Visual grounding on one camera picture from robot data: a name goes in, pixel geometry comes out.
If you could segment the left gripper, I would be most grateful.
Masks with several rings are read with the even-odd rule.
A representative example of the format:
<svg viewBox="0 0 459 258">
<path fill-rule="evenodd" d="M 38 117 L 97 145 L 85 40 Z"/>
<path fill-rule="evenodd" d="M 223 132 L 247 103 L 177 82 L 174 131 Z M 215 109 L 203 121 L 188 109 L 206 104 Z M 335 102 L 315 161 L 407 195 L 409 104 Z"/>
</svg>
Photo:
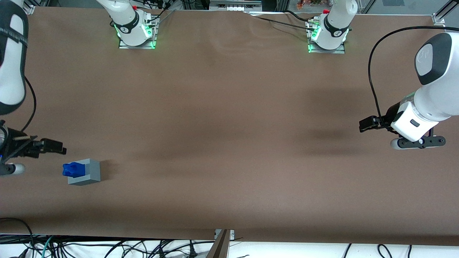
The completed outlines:
<svg viewBox="0 0 459 258">
<path fill-rule="evenodd" d="M 359 132 L 391 127 L 410 142 L 416 142 L 438 123 L 439 110 L 436 106 L 423 102 L 416 105 L 414 101 L 406 101 L 394 104 L 385 115 L 360 120 Z"/>
</svg>

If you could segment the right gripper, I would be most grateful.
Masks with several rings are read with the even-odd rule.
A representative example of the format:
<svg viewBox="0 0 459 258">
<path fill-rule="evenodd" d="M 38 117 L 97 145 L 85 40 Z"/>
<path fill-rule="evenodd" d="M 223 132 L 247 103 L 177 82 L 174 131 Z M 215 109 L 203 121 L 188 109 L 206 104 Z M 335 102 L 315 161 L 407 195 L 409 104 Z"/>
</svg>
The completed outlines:
<svg viewBox="0 0 459 258">
<path fill-rule="evenodd" d="M 39 158 L 41 153 L 57 153 L 66 155 L 67 149 L 62 142 L 53 139 L 35 141 L 36 136 L 7 127 L 1 127 L 1 164 L 13 157 Z"/>
</svg>

